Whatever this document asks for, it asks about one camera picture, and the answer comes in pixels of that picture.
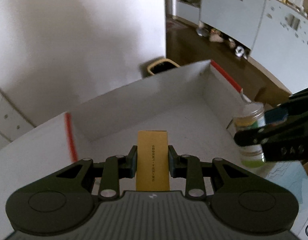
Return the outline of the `red cardboard storage box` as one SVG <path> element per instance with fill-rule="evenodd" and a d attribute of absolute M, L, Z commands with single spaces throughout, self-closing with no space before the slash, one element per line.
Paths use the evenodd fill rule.
<path fill-rule="evenodd" d="M 49 121 L 18 126 L 0 150 L 0 174 L 53 171 L 75 158 L 124 153 L 140 130 L 164 130 L 180 153 L 236 164 L 234 111 L 244 100 L 236 82 L 215 62 L 202 61 L 138 80 L 102 94 Z"/>

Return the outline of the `yellow rectangular box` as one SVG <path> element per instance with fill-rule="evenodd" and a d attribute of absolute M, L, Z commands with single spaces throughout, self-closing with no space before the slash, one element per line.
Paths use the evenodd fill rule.
<path fill-rule="evenodd" d="M 138 132 L 136 190 L 170 190 L 166 131 Z"/>

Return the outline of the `silver shoe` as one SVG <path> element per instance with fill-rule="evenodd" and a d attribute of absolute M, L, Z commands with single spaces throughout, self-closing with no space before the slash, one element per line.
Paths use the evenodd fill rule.
<path fill-rule="evenodd" d="M 236 55 L 237 57 L 242 57 L 242 56 L 244 55 L 244 53 L 245 53 L 245 49 L 244 49 L 244 47 L 242 47 L 242 46 L 237 46 L 237 47 L 235 48 L 234 53 L 235 53 L 235 55 Z"/>

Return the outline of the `white slipper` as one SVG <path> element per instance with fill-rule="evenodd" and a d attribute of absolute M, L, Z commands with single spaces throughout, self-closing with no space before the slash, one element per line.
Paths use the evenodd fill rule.
<path fill-rule="evenodd" d="M 209 41 L 210 42 L 222 43 L 223 38 L 219 34 L 210 34 Z"/>

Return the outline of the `white storage cabinet unit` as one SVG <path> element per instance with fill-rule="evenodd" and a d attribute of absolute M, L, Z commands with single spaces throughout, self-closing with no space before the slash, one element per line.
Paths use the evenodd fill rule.
<path fill-rule="evenodd" d="M 278 0 L 172 0 L 172 14 L 250 50 L 248 61 L 291 93 L 308 88 L 308 19 Z"/>

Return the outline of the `wooden chair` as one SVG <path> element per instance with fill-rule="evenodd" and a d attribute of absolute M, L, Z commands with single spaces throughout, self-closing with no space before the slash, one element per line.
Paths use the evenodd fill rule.
<path fill-rule="evenodd" d="M 278 87 L 262 87 L 254 97 L 255 102 L 261 102 L 263 105 L 269 105 L 275 108 L 281 103 L 289 100 L 290 93 Z"/>

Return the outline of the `blue patterned table mat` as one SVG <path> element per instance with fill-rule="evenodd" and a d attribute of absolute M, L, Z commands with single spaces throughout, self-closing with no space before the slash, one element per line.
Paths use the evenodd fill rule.
<path fill-rule="evenodd" d="M 308 225 L 308 175 L 298 161 L 280 162 L 268 165 L 265 178 L 289 190 L 299 204 L 297 218 L 291 231 L 300 239 L 308 239 L 305 228 Z"/>

